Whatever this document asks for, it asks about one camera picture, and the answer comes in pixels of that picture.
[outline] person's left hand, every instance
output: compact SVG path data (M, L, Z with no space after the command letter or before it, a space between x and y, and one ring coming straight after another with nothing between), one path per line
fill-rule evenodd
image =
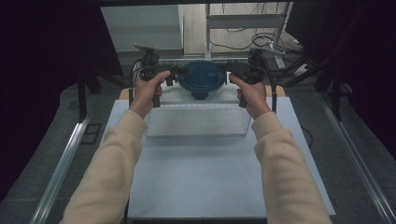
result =
M170 74L169 71L161 72L150 81L138 79L134 84L134 100L129 109L144 119L153 107L154 94L163 95L163 88L159 84L163 83Z

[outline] clear plastic box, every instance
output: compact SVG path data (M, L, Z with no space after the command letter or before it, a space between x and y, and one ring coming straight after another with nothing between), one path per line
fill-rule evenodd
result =
M162 105L149 113L146 137L246 135L250 120L237 104Z

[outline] hand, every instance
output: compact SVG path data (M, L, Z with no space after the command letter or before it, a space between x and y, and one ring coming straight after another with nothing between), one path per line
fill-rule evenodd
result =
M129 109L144 119L153 107L152 98L154 94L163 95L163 88L159 84L163 83L170 74L169 71L161 72L147 82L138 79L134 84L134 100Z
M260 115L271 111L266 101L267 93L263 82L249 85L232 73L230 74L230 80L240 88L237 90L238 99L241 100L241 97L244 96L247 100L247 112L251 117L256 119Z

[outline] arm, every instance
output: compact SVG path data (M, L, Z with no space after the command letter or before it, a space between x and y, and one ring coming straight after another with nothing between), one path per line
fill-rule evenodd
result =
M303 152L283 129L265 101L263 83L248 85L230 75L247 100L247 111L255 119L255 151L262 166L262 189L268 223L331 223L318 187L305 163Z
M62 223L120 223L147 128L143 118L152 108L153 95L162 94L157 85L167 76L169 72L164 72L149 82L136 83L133 103L107 131L64 210Z

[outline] beige sweater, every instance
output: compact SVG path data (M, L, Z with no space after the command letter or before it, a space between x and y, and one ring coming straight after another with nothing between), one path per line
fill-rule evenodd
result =
M107 131L64 210L62 223L120 223L146 128L143 119L126 110ZM258 117L252 129L258 141L255 151L262 165L268 223L331 223L290 131L282 128L272 112Z

